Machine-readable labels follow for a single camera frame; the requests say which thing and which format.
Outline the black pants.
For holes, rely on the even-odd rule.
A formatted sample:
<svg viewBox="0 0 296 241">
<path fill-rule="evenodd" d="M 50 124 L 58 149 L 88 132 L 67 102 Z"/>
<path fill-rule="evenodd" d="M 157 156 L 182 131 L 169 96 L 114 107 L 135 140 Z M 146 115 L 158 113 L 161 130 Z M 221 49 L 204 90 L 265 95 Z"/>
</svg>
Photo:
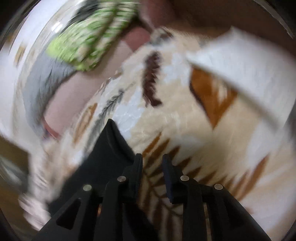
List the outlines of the black pants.
<svg viewBox="0 0 296 241">
<path fill-rule="evenodd" d="M 134 163 L 135 154 L 121 135 L 116 123 L 109 119 L 89 156 L 66 179 L 58 198 L 48 205 L 53 216 L 77 191 L 89 184 L 102 195 L 106 184 Z"/>
</svg>

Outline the leaf-patterned cream blanket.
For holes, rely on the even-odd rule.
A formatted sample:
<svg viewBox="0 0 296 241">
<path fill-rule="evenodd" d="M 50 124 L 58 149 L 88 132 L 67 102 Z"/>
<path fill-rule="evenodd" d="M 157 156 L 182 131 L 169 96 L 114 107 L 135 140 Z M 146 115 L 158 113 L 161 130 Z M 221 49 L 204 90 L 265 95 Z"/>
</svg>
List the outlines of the leaf-patterned cream blanket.
<svg viewBox="0 0 296 241">
<path fill-rule="evenodd" d="M 108 119 L 143 156 L 138 204 L 162 240 L 180 240 L 182 208 L 165 196 L 161 158 L 169 154 L 190 178 L 222 184 L 272 240 L 295 222 L 295 104 L 277 130 L 225 80 L 189 63 L 214 39 L 169 29 L 123 61 L 60 137 L 33 155 L 24 216 L 40 230 L 69 178 L 89 156 Z"/>
</svg>

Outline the pink maroon bed sheet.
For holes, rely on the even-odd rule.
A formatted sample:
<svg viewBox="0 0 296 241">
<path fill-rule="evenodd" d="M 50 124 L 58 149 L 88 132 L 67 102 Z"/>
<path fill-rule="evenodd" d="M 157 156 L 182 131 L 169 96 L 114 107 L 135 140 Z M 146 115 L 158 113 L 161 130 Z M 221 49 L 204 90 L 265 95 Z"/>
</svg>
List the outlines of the pink maroon bed sheet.
<svg viewBox="0 0 296 241">
<path fill-rule="evenodd" d="M 43 116 L 46 135 L 58 138 L 125 59 L 149 41 L 151 32 L 175 19 L 170 1 L 141 1 L 139 17 L 112 44 L 100 65 L 66 78 L 49 99 Z"/>
</svg>

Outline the white paper sheet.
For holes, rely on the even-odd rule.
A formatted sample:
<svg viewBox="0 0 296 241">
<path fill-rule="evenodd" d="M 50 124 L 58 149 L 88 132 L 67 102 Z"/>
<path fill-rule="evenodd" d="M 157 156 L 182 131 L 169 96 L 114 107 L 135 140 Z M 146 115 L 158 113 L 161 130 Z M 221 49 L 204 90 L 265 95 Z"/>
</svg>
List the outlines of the white paper sheet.
<svg viewBox="0 0 296 241">
<path fill-rule="evenodd" d="M 243 94 L 275 129 L 286 127 L 295 104 L 295 57 L 289 52 L 231 27 L 186 58 Z"/>
</svg>

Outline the grey pillow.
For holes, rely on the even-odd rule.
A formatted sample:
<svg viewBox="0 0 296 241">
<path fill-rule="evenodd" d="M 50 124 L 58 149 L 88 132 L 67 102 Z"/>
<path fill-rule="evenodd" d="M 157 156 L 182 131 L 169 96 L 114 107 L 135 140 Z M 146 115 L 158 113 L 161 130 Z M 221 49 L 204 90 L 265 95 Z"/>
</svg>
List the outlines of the grey pillow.
<svg viewBox="0 0 296 241">
<path fill-rule="evenodd" d="M 45 128 L 42 119 L 46 106 L 60 85 L 76 72 L 70 64 L 42 52 L 37 57 L 23 88 L 23 104 L 29 126 L 38 137 Z"/>
</svg>

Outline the green white checkered quilt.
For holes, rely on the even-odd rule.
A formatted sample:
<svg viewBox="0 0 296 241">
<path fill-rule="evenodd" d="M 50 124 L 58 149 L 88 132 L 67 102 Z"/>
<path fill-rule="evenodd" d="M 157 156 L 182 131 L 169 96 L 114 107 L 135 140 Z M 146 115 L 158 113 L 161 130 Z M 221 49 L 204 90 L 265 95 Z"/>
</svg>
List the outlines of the green white checkered quilt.
<svg viewBox="0 0 296 241">
<path fill-rule="evenodd" d="M 140 1 L 99 1 L 99 9 L 55 37 L 47 53 L 79 71 L 92 70 L 136 16 Z"/>
</svg>

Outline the wooden headboard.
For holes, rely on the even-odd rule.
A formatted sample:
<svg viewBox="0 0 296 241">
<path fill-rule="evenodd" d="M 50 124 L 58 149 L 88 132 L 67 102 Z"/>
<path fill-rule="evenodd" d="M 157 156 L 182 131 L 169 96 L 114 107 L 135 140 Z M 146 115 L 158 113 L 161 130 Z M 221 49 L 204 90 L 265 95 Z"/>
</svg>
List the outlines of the wooden headboard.
<svg viewBox="0 0 296 241">
<path fill-rule="evenodd" d="M 275 1 L 171 1 L 199 27 L 237 27 L 295 52 L 295 20 Z"/>
</svg>

